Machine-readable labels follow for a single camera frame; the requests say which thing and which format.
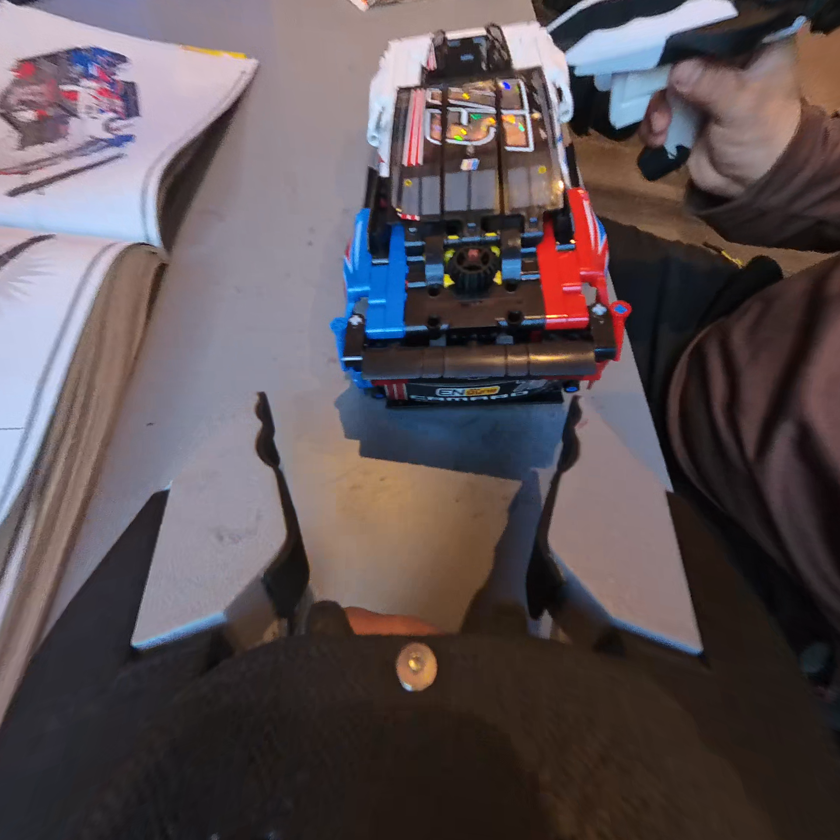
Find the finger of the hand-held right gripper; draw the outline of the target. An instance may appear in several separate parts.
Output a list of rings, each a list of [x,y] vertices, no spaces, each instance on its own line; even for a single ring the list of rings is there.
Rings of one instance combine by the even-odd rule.
[[[570,53],[568,67],[577,77],[610,76],[658,66],[672,35],[735,18],[729,1],[665,1],[664,12],[585,37]]]
[[[578,2],[549,21],[547,32],[563,53],[570,53],[588,35],[617,29],[663,12],[662,1]]]

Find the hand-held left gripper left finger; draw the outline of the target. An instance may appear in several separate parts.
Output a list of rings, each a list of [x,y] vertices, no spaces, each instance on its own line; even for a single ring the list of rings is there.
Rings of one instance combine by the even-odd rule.
[[[292,631],[310,566],[267,394],[198,445],[168,489],[131,644],[219,631],[234,648]]]

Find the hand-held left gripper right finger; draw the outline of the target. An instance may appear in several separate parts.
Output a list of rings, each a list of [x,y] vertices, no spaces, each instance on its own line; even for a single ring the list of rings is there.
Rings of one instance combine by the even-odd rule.
[[[573,395],[527,571],[530,617],[580,644],[612,632],[704,653],[643,395]]]

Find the brick-built toy race car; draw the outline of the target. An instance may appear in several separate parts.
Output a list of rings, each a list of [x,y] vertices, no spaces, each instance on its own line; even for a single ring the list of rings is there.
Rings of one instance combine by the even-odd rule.
[[[388,406],[561,402],[631,308],[574,157],[564,53],[536,22],[391,41],[344,252],[343,371]]]

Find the person's right forearm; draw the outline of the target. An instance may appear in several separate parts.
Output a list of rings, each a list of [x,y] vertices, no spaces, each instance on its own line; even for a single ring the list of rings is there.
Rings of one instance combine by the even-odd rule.
[[[820,254],[839,250],[839,118],[804,101],[799,128],[738,197],[690,184],[689,210],[728,242]]]

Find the person's right hand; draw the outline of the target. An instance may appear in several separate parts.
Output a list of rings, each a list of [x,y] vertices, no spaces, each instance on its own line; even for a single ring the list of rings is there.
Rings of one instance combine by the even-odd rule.
[[[647,105],[640,140],[647,148],[663,146],[671,105],[688,103],[701,116],[687,162],[693,186],[713,196],[740,196],[770,171],[798,130],[796,59],[790,37],[766,45],[743,66],[705,58],[673,65],[666,89]]]

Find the open building instruction booklet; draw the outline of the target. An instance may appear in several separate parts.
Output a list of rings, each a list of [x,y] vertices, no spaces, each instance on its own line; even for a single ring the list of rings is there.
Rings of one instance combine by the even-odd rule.
[[[1,13],[1,714],[44,632],[247,55]]]

